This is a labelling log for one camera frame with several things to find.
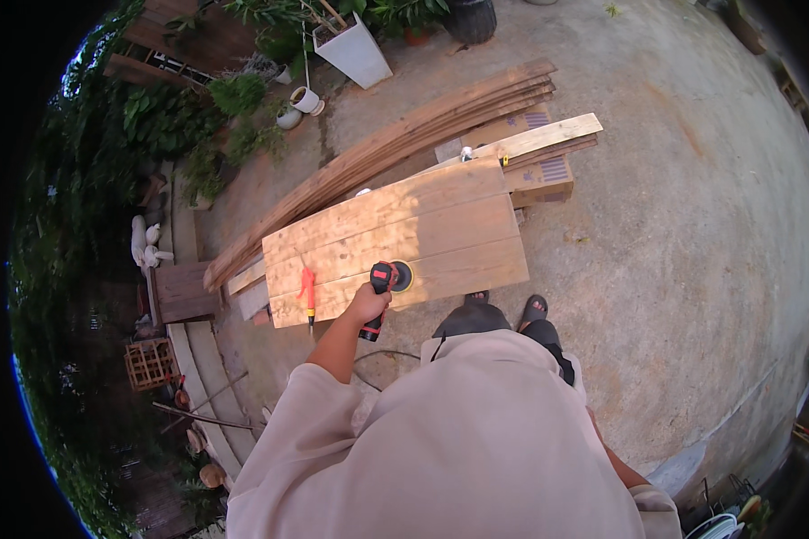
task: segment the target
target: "red cordless sander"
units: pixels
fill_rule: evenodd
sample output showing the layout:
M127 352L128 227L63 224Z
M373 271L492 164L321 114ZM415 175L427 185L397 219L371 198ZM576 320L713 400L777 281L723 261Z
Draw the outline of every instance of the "red cordless sander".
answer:
M410 288L413 283L413 270L406 262L380 261L372 266L372 272L369 274L368 282L372 283L375 294L383 294L384 292L405 292ZM360 329L360 339L370 340L375 342L380 335L380 324L384 322L384 316L387 310L380 313L380 316L366 323Z

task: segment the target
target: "concrete ground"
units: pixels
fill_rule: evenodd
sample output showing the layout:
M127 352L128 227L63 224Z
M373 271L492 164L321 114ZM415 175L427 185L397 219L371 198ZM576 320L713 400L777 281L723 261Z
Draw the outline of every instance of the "concrete ground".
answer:
M316 70L326 111L288 134L283 162L250 162L196 216L199 244L211 259L399 115L547 57L558 68L553 118L594 112L605 131L598 146L569 156L571 200L525 211L530 281L493 290L492 303L515 322L531 293L546 296L563 348L582 360L606 443L694 501L704 475L713 484L766 473L809 379L809 134L765 63L714 13L680 0L618 6L610 18L601 0L495 2L491 41L456 52L441 31L420 48L387 43L395 77L367 92ZM421 155L400 178L433 162ZM460 302L390 313L380 341L359 353L417 353ZM238 398L253 417L276 403L314 345L304 326L255 327L237 309L216 321L216 339L232 374L250 372ZM383 388L416 365L376 355L357 371Z

